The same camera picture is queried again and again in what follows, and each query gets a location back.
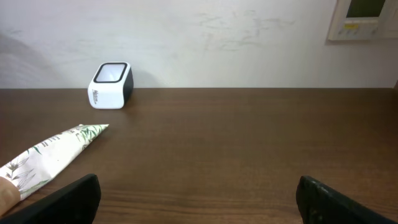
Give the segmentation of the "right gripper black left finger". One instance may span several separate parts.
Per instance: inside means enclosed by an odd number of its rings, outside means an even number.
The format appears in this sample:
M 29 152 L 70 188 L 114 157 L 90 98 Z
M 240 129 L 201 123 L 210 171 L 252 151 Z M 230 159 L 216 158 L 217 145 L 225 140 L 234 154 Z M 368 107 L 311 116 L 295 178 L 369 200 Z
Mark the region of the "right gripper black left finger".
M 100 200 L 98 177 L 88 174 L 2 218 L 1 224 L 92 224 Z

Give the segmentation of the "white tube with gold cap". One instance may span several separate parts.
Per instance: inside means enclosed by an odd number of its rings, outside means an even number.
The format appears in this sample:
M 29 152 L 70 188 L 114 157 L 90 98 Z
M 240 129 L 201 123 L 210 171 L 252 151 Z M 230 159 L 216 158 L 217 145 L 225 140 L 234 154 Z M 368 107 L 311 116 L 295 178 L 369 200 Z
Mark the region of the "white tube with gold cap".
M 80 124 L 19 154 L 1 167 L 1 215 L 53 180 L 106 128 Z

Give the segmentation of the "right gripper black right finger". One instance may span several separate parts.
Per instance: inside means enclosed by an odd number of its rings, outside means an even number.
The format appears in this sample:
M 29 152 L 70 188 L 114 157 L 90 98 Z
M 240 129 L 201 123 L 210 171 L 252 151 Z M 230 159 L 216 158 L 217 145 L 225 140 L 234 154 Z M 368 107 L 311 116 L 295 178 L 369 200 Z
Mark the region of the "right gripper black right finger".
M 299 180 L 296 203 L 303 224 L 397 224 L 307 175 Z

